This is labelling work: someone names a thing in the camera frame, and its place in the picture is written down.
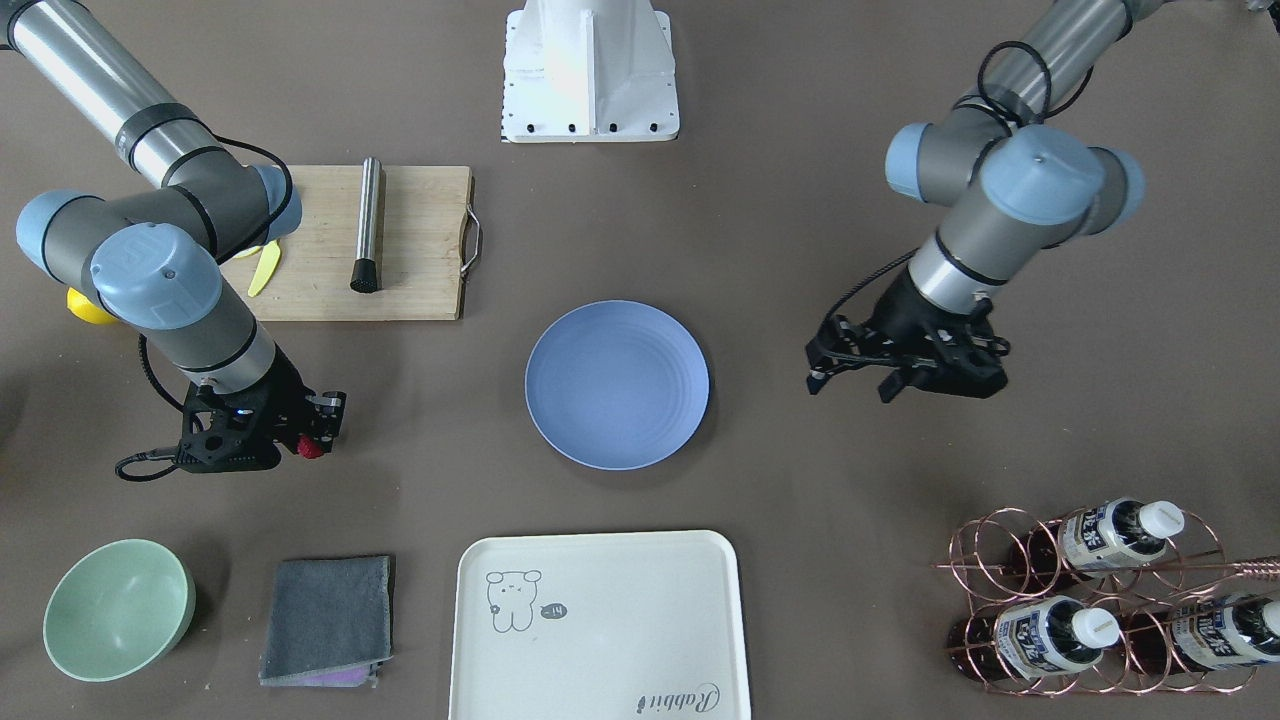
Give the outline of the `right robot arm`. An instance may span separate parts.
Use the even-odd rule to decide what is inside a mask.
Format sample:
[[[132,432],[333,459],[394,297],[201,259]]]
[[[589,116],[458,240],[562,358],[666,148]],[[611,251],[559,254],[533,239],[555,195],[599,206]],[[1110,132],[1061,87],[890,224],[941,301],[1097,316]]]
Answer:
[[[294,364],[221,273],[238,252],[298,229],[301,199],[285,165],[265,152],[244,165],[232,141],[178,102],[78,1],[5,1],[3,35],[114,145],[152,188],[106,200],[55,190],[15,224],[24,255],[140,334],[182,373],[180,437],[120,460],[160,474],[259,471],[283,454],[332,450],[342,392],[308,388]]]

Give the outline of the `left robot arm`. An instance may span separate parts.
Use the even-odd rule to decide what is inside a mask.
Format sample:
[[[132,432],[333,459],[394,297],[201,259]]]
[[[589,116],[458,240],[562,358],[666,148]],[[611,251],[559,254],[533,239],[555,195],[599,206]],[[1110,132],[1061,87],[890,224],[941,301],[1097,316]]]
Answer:
[[[995,332],[995,296],[1039,251],[1125,222],[1146,196],[1128,152],[1050,126],[1102,54],[1157,1],[1055,1],[1028,33],[995,45],[975,83],[941,123],[905,126],[884,158],[892,190],[946,208],[919,249],[873,279],[893,281],[868,319],[832,306],[808,342],[806,387],[881,366],[883,402],[906,388],[988,398],[1009,382],[1010,343]]]

